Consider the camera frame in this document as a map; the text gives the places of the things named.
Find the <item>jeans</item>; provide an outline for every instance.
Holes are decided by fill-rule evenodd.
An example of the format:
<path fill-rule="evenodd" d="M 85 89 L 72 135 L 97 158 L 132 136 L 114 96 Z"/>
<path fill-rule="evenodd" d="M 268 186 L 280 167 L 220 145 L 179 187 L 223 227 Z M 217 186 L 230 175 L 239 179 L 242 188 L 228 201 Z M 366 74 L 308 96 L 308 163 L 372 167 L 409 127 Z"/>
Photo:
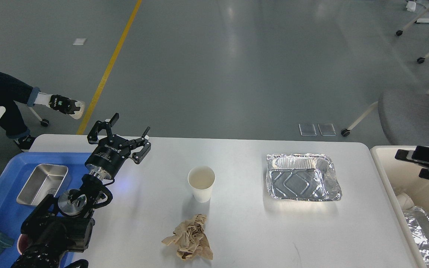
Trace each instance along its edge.
<path fill-rule="evenodd" d="M 34 106 L 39 88 L 31 87 L 18 79 L 0 72 L 0 106 L 6 111 L 0 119 L 0 126 L 10 139 L 29 135 L 30 130 L 22 119 L 21 112 L 14 101 Z"/>

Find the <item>black shoe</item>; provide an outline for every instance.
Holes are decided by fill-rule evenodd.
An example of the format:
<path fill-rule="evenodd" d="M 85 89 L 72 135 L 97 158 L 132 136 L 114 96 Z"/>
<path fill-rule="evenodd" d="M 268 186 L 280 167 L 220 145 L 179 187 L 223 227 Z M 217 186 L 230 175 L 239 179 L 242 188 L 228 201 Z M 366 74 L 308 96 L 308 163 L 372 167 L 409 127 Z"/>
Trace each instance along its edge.
<path fill-rule="evenodd" d="M 63 114 L 68 114 L 74 119 L 79 119 L 84 113 L 85 103 L 80 100 L 71 100 L 61 95 L 52 95 L 49 107 Z"/>
<path fill-rule="evenodd" d="M 19 147 L 21 151 L 29 151 L 35 140 L 36 137 L 27 135 L 25 137 L 21 137 L 19 139 L 14 140 L 14 143 Z"/>

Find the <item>red cup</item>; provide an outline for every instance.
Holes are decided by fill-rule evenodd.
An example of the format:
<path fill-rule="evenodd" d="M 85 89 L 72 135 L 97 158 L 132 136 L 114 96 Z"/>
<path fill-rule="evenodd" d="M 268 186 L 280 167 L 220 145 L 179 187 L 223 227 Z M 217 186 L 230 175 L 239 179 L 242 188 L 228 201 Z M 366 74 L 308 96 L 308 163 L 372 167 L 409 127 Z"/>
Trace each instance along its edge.
<path fill-rule="evenodd" d="M 29 247 L 29 236 L 27 234 L 21 234 L 18 238 L 18 242 L 16 243 L 19 254 L 26 250 Z"/>

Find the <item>paper cup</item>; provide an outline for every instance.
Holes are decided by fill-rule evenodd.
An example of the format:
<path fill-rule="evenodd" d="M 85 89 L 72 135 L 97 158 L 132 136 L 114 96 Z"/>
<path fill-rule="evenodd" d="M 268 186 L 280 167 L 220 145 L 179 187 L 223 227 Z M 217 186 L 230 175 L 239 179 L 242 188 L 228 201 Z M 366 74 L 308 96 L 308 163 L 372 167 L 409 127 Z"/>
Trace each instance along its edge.
<path fill-rule="evenodd" d="M 215 172 L 208 166 L 197 166 L 188 173 L 188 184 L 198 202 L 210 200 L 214 183 Z"/>
<path fill-rule="evenodd" d="M 18 242 L 16 243 L 16 248 L 20 255 L 28 248 L 29 246 L 29 237 L 27 234 L 20 234 L 18 238 Z"/>

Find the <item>white bin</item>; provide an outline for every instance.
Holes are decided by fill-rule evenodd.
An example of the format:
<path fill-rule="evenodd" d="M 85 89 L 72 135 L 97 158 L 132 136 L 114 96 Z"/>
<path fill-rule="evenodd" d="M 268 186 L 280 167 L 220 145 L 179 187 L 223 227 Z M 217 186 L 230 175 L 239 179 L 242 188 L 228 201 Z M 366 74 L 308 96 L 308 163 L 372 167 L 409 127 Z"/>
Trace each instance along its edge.
<path fill-rule="evenodd" d="M 422 167 L 395 159 L 398 149 L 415 148 L 416 146 L 375 146 L 371 149 L 371 154 L 413 256 L 419 267 L 426 267 L 396 198 L 396 195 L 406 193 L 415 205 L 423 207 L 429 213 L 429 180 L 418 177 Z"/>

